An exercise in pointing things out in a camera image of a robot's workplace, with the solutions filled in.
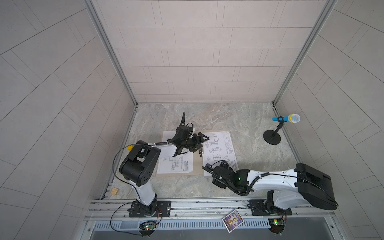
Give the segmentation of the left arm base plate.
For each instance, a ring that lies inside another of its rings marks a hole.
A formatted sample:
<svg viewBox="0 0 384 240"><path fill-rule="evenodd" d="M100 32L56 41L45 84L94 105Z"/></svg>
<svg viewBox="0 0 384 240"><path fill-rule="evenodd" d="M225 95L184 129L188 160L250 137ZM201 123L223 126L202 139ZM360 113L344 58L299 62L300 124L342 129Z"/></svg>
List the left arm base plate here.
<svg viewBox="0 0 384 240"><path fill-rule="evenodd" d="M150 218L150 217L169 217L171 211L171 201L154 200L148 206L142 204L139 200L135 200L131 208L128 209L130 218Z"/></svg>

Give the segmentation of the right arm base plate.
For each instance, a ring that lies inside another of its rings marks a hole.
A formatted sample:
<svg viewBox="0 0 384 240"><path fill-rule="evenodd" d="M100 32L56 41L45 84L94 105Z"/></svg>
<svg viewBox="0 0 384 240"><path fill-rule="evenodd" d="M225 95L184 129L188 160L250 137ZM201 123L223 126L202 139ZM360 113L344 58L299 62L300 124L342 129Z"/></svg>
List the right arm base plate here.
<svg viewBox="0 0 384 240"><path fill-rule="evenodd" d="M277 208L272 200L250 200L247 207L251 210L252 216L291 216L290 208L282 210Z"/></svg>

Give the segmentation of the metal folder clip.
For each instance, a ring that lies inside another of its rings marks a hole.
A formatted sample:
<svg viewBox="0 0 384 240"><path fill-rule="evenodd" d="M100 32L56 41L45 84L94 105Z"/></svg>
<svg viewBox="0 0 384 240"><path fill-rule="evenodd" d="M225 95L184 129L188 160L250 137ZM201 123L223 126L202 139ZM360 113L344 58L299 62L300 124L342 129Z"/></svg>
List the metal folder clip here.
<svg viewBox="0 0 384 240"><path fill-rule="evenodd" d="M199 149L199 156L200 156L200 158L203 157L203 154L204 154L204 147L201 147L201 148Z"/></svg>

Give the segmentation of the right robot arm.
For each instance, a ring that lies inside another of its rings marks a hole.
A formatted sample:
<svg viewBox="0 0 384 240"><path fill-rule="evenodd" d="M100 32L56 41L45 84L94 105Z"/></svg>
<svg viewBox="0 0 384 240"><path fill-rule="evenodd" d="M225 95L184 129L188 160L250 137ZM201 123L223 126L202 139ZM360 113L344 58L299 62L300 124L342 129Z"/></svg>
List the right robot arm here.
<svg viewBox="0 0 384 240"><path fill-rule="evenodd" d="M227 161L221 160L202 168L212 175L214 185L239 196L266 190L267 198L263 203L249 204L261 214L284 216L290 214L292 207L306 204L328 211L339 206L331 177L306 164L297 164L294 169L281 172L234 171Z"/></svg>

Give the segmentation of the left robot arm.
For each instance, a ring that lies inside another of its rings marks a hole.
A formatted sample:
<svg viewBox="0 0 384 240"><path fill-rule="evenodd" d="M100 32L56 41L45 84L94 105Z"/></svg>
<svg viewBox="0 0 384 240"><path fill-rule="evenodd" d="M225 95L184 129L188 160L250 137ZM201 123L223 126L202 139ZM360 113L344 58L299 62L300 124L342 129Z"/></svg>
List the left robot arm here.
<svg viewBox="0 0 384 240"><path fill-rule="evenodd" d="M194 133L193 126L179 125L173 138L165 142L149 144L137 141L129 145L132 149L119 167L119 173L123 175L124 183L134 187L138 198L132 203L129 212L136 217L142 214L150 217L155 214L157 195L150 183L159 158L176 157L182 154L182 150L196 152L203 147L203 143L210 138L203 133Z"/></svg>

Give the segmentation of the beige paper folder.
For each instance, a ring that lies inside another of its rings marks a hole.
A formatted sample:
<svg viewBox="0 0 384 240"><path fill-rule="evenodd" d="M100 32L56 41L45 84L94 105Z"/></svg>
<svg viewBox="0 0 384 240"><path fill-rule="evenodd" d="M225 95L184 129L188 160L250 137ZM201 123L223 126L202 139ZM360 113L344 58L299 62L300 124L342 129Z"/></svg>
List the beige paper folder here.
<svg viewBox="0 0 384 240"><path fill-rule="evenodd" d="M176 177L176 176L192 176L192 175L204 175L205 171L202 169L203 166L203 158L199 156L199 150L193 153L193 172L190 174L167 174L167 175L157 175L157 177Z"/></svg>

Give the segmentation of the drawing paper sheet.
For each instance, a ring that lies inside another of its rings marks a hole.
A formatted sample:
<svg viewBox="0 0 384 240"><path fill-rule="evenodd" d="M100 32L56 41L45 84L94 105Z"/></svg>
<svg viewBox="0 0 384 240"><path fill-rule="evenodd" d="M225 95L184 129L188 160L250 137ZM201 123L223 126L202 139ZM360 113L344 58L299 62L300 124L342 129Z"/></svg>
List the drawing paper sheet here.
<svg viewBox="0 0 384 240"><path fill-rule="evenodd" d="M230 132L205 132L203 134L209 138L203 143L203 166L226 160L235 172L239 170Z"/></svg>
<svg viewBox="0 0 384 240"><path fill-rule="evenodd" d="M160 149L157 175L190 174L193 172L193 153L182 149L180 155L174 156L176 147L172 144L157 145Z"/></svg>

